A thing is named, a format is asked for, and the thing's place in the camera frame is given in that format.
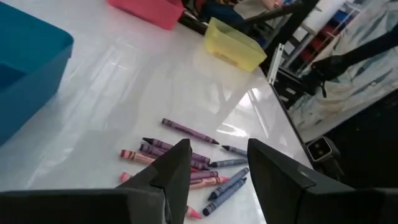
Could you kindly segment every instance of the blue storage bin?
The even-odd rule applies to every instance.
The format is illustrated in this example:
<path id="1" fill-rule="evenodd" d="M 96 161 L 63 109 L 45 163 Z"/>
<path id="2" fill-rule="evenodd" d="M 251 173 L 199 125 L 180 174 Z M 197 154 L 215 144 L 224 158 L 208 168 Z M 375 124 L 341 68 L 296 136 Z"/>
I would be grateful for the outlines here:
<path id="1" fill-rule="evenodd" d="M 73 37 L 0 2 L 0 145 L 57 91 Z"/>

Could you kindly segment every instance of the blue bin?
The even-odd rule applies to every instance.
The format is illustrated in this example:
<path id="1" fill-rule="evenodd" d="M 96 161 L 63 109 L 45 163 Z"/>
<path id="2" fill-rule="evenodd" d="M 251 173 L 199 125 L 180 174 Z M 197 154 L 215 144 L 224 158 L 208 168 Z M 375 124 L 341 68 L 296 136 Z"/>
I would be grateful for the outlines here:
<path id="1" fill-rule="evenodd" d="M 0 146 L 57 91 L 73 37 L 0 2 Z"/>

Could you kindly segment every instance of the yellow plastic container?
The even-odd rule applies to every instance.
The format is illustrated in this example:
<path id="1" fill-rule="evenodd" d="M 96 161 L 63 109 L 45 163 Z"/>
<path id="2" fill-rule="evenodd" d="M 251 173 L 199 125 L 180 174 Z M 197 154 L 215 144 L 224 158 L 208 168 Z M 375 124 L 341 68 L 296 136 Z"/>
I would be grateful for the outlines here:
<path id="1" fill-rule="evenodd" d="M 215 18 L 207 28 L 205 46 L 216 57 L 249 72 L 267 58 L 255 40 Z"/>

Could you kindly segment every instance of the red storage bin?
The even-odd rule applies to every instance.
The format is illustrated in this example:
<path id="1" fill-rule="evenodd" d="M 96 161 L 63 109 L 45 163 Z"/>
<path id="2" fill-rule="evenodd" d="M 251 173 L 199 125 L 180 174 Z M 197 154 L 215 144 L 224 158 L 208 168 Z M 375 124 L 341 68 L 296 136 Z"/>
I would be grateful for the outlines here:
<path id="1" fill-rule="evenodd" d="M 173 29 L 184 10 L 181 0 L 108 0 L 108 3 L 167 30 Z"/>

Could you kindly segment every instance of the blue crayon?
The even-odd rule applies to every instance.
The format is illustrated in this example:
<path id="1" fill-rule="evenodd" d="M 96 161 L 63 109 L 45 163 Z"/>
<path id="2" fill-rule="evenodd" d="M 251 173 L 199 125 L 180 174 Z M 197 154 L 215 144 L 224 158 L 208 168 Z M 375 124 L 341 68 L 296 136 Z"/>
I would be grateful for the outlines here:
<path id="1" fill-rule="evenodd" d="M 232 146 L 222 146 L 224 149 L 226 149 L 229 152 L 233 152 L 235 154 L 247 157 L 248 156 L 248 152 L 246 152 L 245 150 L 242 149 L 238 149 Z"/>
<path id="2" fill-rule="evenodd" d="M 235 165 L 241 165 L 241 164 L 247 164 L 248 160 L 247 159 L 230 159 L 226 161 L 216 161 L 212 162 L 208 166 L 210 167 L 225 167 L 225 166 L 235 166 Z"/>
<path id="3" fill-rule="evenodd" d="M 221 184 L 219 187 L 217 187 L 216 190 L 214 190 L 211 194 L 208 200 L 214 200 L 218 198 L 221 194 L 223 194 L 225 191 L 227 191 L 232 185 L 234 185 L 237 181 L 239 181 L 242 177 L 244 177 L 247 173 L 249 172 L 249 168 L 244 168 L 241 171 L 237 172 L 233 177 L 229 179 L 229 181 Z"/>
<path id="4" fill-rule="evenodd" d="M 205 216 L 210 215 L 214 212 L 220 205 L 222 205 L 227 199 L 229 199 L 237 190 L 239 190 L 244 183 L 246 182 L 247 178 L 240 179 L 239 181 L 235 182 L 226 192 L 220 195 L 216 200 L 212 201 L 206 208 L 203 209 L 203 214 Z"/>

